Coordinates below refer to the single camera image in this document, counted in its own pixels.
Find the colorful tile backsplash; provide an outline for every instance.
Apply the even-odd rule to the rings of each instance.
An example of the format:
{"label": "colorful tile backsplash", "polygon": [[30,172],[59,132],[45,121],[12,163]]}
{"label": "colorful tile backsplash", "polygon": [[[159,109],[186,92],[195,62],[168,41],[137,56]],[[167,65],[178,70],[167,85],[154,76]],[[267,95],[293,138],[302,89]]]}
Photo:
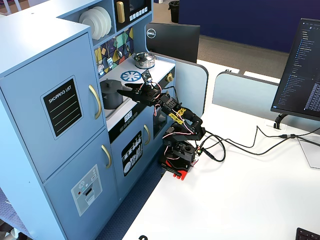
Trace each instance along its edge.
{"label": "colorful tile backsplash", "polygon": [[[117,53],[118,50],[123,53],[123,57],[119,58]],[[113,67],[110,69],[108,64],[103,64],[104,73],[110,72],[112,69],[116,68],[124,60],[129,58],[134,53],[134,30],[132,27],[128,28],[124,32],[120,33],[111,40],[105,42],[98,48],[94,50],[96,64],[103,64],[104,58],[112,58]]]}

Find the blue wall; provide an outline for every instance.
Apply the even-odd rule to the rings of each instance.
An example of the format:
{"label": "blue wall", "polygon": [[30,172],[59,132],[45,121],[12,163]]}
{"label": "blue wall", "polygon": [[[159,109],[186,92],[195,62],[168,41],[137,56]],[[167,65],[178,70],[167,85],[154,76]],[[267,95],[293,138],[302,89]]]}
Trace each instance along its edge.
{"label": "blue wall", "polygon": [[179,10],[202,35],[287,53],[300,18],[320,19],[320,1],[182,0]]}

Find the shopping list sign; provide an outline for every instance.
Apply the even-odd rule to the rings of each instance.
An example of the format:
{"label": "shopping list sign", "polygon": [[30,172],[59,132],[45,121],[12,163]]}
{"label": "shopping list sign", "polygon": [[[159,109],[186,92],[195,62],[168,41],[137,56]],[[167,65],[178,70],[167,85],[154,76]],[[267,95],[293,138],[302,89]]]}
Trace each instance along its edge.
{"label": "shopping list sign", "polygon": [[142,154],[142,132],[139,131],[138,134],[122,150],[121,157],[124,176],[128,175],[134,165],[141,158]]}
{"label": "shopping list sign", "polygon": [[73,78],[46,95],[43,101],[56,137],[82,117]]}

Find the dishwasher decal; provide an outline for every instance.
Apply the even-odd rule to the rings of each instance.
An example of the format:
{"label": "dishwasher decal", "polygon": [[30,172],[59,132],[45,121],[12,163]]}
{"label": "dishwasher decal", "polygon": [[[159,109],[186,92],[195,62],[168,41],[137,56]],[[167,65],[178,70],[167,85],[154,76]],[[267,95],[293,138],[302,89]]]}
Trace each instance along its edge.
{"label": "dishwasher decal", "polygon": [[139,131],[137,135],[129,142],[129,144],[122,150],[122,166],[123,175],[127,176],[134,165],[138,162],[143,154],[142,132]]}

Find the yellow bracket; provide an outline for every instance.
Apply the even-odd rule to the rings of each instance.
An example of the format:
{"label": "yellow bracket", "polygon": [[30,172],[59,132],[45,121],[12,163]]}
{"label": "yellow bracket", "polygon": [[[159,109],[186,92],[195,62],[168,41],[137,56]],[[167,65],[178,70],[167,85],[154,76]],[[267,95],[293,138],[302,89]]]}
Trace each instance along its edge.
{"label": "yellow bracket", "polygon": [[182,116],[184,113],[185,113],[186,109],[185,108],[181,108],[179,111],[178,111],[178,114],[180,116]]}
{"label": "yellow bracket", "polygon": [[169,114],[169,117],[172,118],[174,121],[176,121],[178,124],[182,125],[184,122],[178,118],[176,115],[174,115],[173,113]]}

